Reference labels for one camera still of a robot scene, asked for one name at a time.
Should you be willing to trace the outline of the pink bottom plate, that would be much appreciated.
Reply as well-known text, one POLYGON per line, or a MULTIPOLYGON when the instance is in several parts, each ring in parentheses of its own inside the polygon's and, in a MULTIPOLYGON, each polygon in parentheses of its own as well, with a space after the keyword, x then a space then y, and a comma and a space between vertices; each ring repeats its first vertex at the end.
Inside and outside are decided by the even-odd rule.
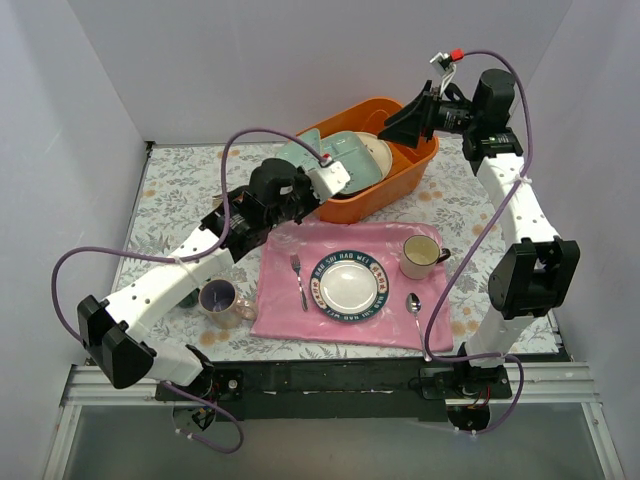
POLYGON ((356 136, 361 140, 376 162, 382 179, 385 179, 389 175, 393 165, 393 153, 390 146, 385 141, 378 139, 376 135, 368 132, 356 132, 356 136))

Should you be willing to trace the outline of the green rectangular ceramic plate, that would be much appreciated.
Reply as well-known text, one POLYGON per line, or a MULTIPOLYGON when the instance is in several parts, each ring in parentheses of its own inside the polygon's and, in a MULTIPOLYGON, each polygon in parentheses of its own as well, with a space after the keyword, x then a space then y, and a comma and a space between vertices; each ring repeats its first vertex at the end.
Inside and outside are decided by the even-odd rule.
POLYGON ((350 175, 350 182, 340 195, 351 196, 379 183, 381 172, 356 132, 342 131, 321 139, 322 151, 340 161, 350 175))

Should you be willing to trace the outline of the pink purple ceramic mug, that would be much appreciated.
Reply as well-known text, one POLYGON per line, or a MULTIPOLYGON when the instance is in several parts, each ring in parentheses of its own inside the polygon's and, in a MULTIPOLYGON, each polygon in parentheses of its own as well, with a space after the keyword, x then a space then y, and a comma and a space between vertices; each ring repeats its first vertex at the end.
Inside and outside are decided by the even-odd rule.
POLYGON ((244 299, 236 287, 225 279, 213 279, 199 292, 199 304, 220 329, 233 329, 243 321, 254 322, 258 316, 256 304, 244 299))

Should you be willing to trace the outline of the dark green mug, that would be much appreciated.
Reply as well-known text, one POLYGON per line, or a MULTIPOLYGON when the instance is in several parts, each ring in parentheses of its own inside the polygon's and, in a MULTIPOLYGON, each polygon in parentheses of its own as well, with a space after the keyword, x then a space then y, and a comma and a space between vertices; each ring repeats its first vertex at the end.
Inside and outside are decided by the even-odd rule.
POLYGON ((179 302, 178 306, 183 309, 193 308, 199 303, 199 293, 199 289, 192 290, 179 302))

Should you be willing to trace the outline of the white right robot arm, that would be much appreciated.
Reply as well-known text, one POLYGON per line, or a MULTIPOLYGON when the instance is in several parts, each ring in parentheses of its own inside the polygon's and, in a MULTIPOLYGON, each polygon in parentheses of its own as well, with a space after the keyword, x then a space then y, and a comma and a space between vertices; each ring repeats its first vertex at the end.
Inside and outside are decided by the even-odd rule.
POLYGON ((412 148, 437 131, 461 135, 464 158, 499 215, 506 245, 488 278, 490 307, 478 330, 454 363, 420 371, 426 395, 510 397, 506 354, 535 319, 564 302, 580 258, 577 242, 551 226, 525 177, 523 149, 508 125, 516 84, 513 74, 489 69, 466 99, 454 84, 427 83, 378 135, 412 148))

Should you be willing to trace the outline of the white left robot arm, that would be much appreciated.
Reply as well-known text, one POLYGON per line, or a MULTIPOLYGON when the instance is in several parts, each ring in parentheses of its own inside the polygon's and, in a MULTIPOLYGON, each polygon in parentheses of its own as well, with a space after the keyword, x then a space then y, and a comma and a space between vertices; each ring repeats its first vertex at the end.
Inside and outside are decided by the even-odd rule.
POLYGON ((151 378, 178 385, 190 399, 205 398, 213 386, 209 359, 191 345, 154 344, 152 327, 207 279, 263 245, 275 227, 302 222, 348 180, 338 162, 306 170, 264 160, 157 267, 102 300, 89 295, 79 302, 82 346, 117 389, 151 378))

